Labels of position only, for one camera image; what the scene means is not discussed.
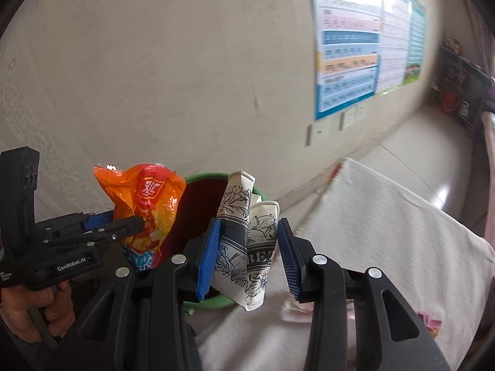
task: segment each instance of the green trash bin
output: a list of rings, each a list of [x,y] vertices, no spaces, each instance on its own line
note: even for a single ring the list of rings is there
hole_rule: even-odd
[[[211,218],[216,217],[228,177],[226,173],[201,173],[186,177],[187,186],[179,201],[174,225],[160,248],[163,259],[182,252],[187,241],[206,232]],[[256,187],[253,193],[265,200]],[[195,309],[218,309],[231,304],[231,299],[219,294],[200,303],[184,302],[184,309],[193,313]]]

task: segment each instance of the orange snack bag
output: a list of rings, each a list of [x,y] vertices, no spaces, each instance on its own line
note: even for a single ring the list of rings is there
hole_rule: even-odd
[[[122,240],[127,260],[143,271],[159,265],[160,246],[172,228],[186,182],[159,164],[138,164],[126,172],[105,167],[93,171],[115,204],[113,219],[138,215],[144,230]]]

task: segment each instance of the wall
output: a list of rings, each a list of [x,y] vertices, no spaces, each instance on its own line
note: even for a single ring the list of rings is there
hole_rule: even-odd
[[[369,99],[359,125],[305,146],[314,111],[311,0],[26,0],[0,41],[0,149],[41,151],[37,217],[100,211],[96,163],[183,176],[244,169],[272,198],[423,102],[441,40],[427,9],[417,83]]]
[[[443,0],[445,34],[462,44],[462,56],[483,67],[464,0]]]

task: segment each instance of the orange stripe on poster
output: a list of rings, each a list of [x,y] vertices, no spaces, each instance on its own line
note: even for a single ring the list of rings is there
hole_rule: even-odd
[[[346,70],[355,70],[365,66],[376,65],[378,54],[370,54],[367,56],[336,58],[326,60],[322,64],[323,75],[331,75]]]

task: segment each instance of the wall poster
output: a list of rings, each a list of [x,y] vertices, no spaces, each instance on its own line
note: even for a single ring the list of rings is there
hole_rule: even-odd
[[[419,78],[425,10],[416,0],[314,0],[315,119]]]

